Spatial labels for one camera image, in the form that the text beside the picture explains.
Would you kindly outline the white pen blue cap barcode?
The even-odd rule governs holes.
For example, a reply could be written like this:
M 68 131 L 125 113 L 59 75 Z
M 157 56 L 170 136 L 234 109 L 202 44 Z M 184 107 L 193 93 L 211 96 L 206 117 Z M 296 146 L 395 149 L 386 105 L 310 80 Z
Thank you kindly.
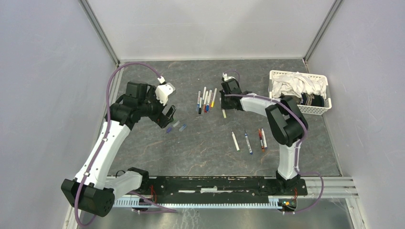
M 247 131 L 245 131 L 245 130 L 244 130 L 244 135 L 245 135 L 245 140 L 246 140 L 246 144 L 247 144 L 247 147 L 248 147 L 249 154 L 252 155 L 253 150 L 252 150 L 252 147 L 251 147 L 251 144 L 250 144 L 250 141 L 249 141 Z

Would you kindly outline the red pen orange cap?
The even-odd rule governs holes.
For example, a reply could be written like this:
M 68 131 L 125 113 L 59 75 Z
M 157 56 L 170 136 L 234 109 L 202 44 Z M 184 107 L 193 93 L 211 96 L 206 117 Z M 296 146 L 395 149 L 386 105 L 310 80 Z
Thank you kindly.
M 262 150 L 262 152 L 264 152 L 265 151 L 265 146 L 264 146 L 264 141 L 263 141 L 263 136 L 262 136 L 261 129 L 258 129 L 258 135 L 259 135 L 259 140 L 260 140 L 260 144 L 261 144 L 261 150 Z

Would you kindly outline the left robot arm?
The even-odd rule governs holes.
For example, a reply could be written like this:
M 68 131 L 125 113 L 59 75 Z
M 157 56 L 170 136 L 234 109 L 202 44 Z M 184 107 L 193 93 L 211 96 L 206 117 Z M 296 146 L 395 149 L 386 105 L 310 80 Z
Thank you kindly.
M 129 82 L 125 94 L 110 105 L 101 134 L 88 159 L 72 180 L 65 179 L 61 190 L 72 207 L 104 217 L 115 200 L 136 191 L 145 194 L 150 189 L 149 173 L 131 167 L 123 175 L 110 181 L 107 174 L 122 143 L 134 125 L 143 117 L 160 128 L 173 122 L 176 107 L 166 114 L 163 110 L 169 97 L 176 93 L 171 83 L 153 86 L 143 82 Z

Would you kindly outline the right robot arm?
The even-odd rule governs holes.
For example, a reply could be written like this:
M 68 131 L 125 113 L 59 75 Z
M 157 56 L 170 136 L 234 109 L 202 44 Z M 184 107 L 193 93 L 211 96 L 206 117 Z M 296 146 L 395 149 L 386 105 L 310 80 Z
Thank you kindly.
M 279 165 L 276 189 L 287 195 L 300 179 L 298 160 L 302 141 L 308 133 L 308 123 L 291 97 L 272 99 L 250 91 L 243 92 L 234 77 L 224 76 L 220 92 L 225 110 L 236 109 L 267 117 L 274 139 L 279 143 Z

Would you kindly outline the white marker blue cap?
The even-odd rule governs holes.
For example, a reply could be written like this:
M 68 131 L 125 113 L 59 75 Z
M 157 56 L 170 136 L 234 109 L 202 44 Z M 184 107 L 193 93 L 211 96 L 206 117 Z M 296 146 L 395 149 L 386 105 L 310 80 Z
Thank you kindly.
M 210 108 L 210 103 L 211 103 L 211 97 L 212 97 L 212 90 L 209 90 L 209 97 L 208 97 L 208 101 L 207 101 L 207 106 L 206 106 L 206 111 L 209 112 L 209 108 Z

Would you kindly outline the white marker upper left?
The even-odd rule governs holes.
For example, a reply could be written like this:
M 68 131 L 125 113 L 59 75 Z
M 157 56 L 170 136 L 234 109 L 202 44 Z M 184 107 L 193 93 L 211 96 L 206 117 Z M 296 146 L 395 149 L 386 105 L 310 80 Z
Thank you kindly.
M 203 88 L 203 93 L 202 93 L 202 104 L 203 104 L 204 99 L 205 99 L 206 90 L 207 90 L 207 87 L 205 86 L 205 87 Z

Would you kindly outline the white marker brown cap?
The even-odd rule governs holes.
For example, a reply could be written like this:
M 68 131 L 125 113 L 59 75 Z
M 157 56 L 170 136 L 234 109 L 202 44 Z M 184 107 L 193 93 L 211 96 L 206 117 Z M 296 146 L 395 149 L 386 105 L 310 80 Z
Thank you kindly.
M 206 106 L 207 106 L 208 97 L 209 97 L 209 92 L 206 91 L 206 92 L 205 92 L 205 95 L 204 95 L 203 106 L 202 106 L 202 111 L 203 111 L 204 113 L 207 112 L 207 111 L 206 111 Z

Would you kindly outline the white cloth in basket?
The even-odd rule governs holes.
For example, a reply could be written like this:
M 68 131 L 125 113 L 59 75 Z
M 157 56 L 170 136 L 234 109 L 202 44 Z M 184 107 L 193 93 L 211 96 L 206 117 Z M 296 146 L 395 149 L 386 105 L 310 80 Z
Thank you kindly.
M 269 93 L 272 98 L 291 95 L 301 98 L 302 93 L 327 97 L 327 78 L 323 75 L 275 71 L 270 72 Z

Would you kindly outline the dark cloth in basket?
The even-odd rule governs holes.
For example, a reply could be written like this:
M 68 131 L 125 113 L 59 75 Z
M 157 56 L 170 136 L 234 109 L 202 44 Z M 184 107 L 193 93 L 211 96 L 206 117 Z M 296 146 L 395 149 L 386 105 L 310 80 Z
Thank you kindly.
M 325 100 L 321 95 L 302 93 L 299 105 L 324 107 Z

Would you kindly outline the white plastic basket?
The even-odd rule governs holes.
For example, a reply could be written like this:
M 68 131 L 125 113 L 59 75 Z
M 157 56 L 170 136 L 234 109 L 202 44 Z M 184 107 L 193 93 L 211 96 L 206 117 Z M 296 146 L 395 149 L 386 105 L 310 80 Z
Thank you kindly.
M 271 70 L 268 93 L 270 98 L 292 97 L 304 114 L 323 115 L 332 108 L 324 75 Z

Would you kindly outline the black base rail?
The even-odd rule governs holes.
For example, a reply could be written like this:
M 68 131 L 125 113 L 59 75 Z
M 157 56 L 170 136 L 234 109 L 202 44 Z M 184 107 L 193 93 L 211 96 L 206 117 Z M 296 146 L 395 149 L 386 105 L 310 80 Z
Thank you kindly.
M 308 194 L 305 180 L 289 187 L 275 177 L 247 176 L 157 176 L 149 177 L 135 190 L 153 194 L 159 204 L 251 204 L 266 203 L 268 197 Z

